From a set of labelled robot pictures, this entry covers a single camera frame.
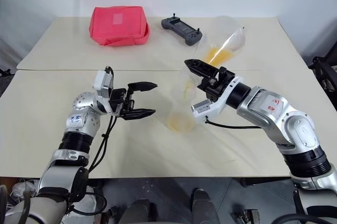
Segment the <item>game controller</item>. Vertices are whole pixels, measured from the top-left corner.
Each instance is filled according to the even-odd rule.
[[[195,29],[180,20],[173,13],[173,16],[162,20],[162,27],[165,29],[171,29],[181,37],[185,39],[185,43],[189,46],[197,43],[201,37],[202,33],[200,29]]]

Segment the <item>clear plastic cup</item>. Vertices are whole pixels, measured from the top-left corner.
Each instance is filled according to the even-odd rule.
[[[200,82],[201,78],[192,74],[186,66],[180,71],[171,89],[173,105],[167,118],[169,129],[177,133],[186,133],[194,128],[191,104],[195,98],[196,86]]]
[[[244,45],[245,36],[243,27],[236,20],[228,16],[219,16],[212,20],[209,32],[201,38],[195,58],[219,67],[231,59]]]
[[[209,32],[203,34],[194,58],[215,67],[232,58],[245,43],[243,28],[233,18],[216,17],[206,30]],[[185,65],[183,66],[171,90],[173,106],[167,118],[167,126],[171,130],[186,133],[194,128],[191,105],[201,80],[201,77],[192,74]]]

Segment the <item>white table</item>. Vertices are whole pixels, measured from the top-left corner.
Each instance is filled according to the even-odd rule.
[[[337,164],[337,113],[309,70],[237,70],[250,86],[259,85],[286,97],[315,121],[329,161]],[[62,139],[65,119],[79,93],[92,90],[96,71],[19,70],[0,98],[0,176],[40,177]],[[275,144],[260,129],[234,130],[200,125],[188,134],[166,126],[172,104],[170,90],[177,72],[118,71],[115,88],[152,81],[158,88],[135,93],[135,108],[157,112],[136,121],[119,119],[110,135],[103,162],[91,178],[174,176],[287,176],[289,170]],[[198,92],[196,101],[205,95]],[[94,156],[108,116],[91,145]],[[227,108],[216,120],[249,125]]]
[[[161,27],[163,17],[148,17],[151,33],[146,44],[104,47],[89,37],[89,17],[56,18],[32,51],[19,63],[28,70],[180,70],[185,59],[193,58],[196,46]],[[209,30],[213,18],[182,18],[201,31]],[[238,18],[245,27],[246,43],[225,65],[230,70],[307,69],[276,17]]]

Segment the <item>orange liquid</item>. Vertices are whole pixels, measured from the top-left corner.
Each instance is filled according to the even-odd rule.
[[[171,112],[167,120],[168,127],[176,133],[186,133],[192,130],[195,126],[194,120],[184,114],[177,112]]]
[[[214,67],[218,67],[223,62],[231,59],[233,56],[233,52],[231,52],[230,50],[211,48],[207,53],[207,56],[203,58],[203,61]]]

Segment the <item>robotic arm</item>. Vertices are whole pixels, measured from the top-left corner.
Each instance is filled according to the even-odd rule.
[[[202,77],[198,88],[207,97],[192,106],[196,121],[215,118],[226,105],[236,109],[276,143],[298,188],[294,192],[297,211],[337,218],[337,171],[320,146],[312,119],[281,95],[259,86],[250,88],[224,67],[217,69],[197,59],[186,60],[185,64]]]
[[[73,102],[73,110],[66,120],[62,142],[54,151],[38,186],[38,195],[31,199],[23,223],[56,224],[86,193],[90,145],[100,127],[100,116],[110,115],[125,120],[141,119],[155,112],[153,109],[133,109],[134,91],[148,91],[156,84],[137,82],[125,88],[113,89],[113,71],[100,70],[95,78],[95,93],[84,92]],[[25,203],[21,202],[6,213],[5,223],[20,223]]]

